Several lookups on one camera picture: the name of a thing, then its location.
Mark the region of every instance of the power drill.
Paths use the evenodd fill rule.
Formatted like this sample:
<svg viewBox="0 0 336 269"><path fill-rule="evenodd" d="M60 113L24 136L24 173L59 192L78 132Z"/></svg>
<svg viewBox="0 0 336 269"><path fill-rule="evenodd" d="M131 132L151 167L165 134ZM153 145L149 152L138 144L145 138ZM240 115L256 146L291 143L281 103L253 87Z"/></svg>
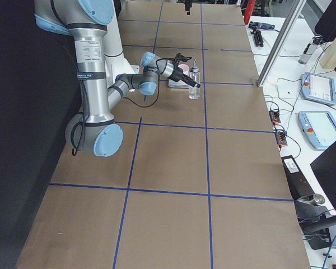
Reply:
<svg viewBox="0 0 336 269"><path fill-rule="evenodd" d="M257 27L258 29L262 29L262 30L274 30L275 29L275 25L251 21L249 23L249 28L253 29L253 27Z"/></svg>

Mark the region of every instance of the blue joint cap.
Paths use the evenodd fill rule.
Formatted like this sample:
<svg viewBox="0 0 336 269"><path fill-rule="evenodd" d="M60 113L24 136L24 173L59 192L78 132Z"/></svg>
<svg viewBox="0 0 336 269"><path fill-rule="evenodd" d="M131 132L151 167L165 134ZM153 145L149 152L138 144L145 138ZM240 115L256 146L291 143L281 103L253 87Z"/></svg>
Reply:
<svg viewBox="0 0 336 269"><path fill-rule="evenodd" d="M122 144L123 131L115 123L104 128L96 138L94 154L98 157L109 157L115 154Z"/></svg>
<svg viewBox="0 0 336 269"><path fill-rule="evenodd" d="M157 83L148 81L140 84L139 91L144 95L153 95L156 92Z"/></svg>
<svg viewBox="0 0 336 269"><path fill-rule="evenodd" d="M114 16L111 0L78 0L85 13L97 24L107 25Z"/></svg>
<svg viewBox="0 0 336 269"><path fill-rule="evenodd" d="M40 17L39 15L35 14L35 20L37 26L45 31L53 32L60 35L71 35L65 27L48 21Z"/></svg>
<svg viewBox="0 0 336 269"><path fill-rule="evenodd" d="M146 67L156 55L151 52L145 52L141 59L141 66Z"/></svg>

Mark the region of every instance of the red object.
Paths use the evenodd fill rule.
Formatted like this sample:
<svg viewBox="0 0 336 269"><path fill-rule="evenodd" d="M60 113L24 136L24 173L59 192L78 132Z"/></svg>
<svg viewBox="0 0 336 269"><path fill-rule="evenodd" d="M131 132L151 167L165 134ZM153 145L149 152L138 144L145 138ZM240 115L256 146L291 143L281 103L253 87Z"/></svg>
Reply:
<svg viewBox="0 0 336 269"><path fill-rule="evenodd" d="M246 6L246 11L244 14L244 23L247 25L249 23L251 14L254 10L256 0L249 0L248 5Z"/></svg>

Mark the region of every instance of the black monitor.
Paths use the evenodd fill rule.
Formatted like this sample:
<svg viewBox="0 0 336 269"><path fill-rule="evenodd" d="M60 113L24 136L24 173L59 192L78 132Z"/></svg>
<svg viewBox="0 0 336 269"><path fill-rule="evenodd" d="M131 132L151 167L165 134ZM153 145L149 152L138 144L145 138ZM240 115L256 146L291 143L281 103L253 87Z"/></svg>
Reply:
<svg viewBox="0 0 336 269"><path fill-rule="evenodd" d="M336 210L336 141L311 163L311 168Z"/></svg>

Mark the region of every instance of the robotic arm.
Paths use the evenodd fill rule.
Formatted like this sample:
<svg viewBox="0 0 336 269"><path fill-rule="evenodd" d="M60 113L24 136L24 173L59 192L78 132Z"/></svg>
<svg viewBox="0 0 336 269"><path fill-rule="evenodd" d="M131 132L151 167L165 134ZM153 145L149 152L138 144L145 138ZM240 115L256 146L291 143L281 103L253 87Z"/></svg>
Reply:
<svg viewBox="0 0 336 269"><path fill-rule="evenodd" d="M112 0L35 0L35 17L36 24L43 30L74 38L84 111L70 120L65 135L76 152L107 157L118 151L123 132L114 123L110 111L130 89L152 95L160 75L200 86L184 75L174 62L146 52L141 61L143 74L118 75L108 87L104 48L109 38L105 37L107 25L111 22L110 29L118 43L116 47L122 48Z"/></svg>

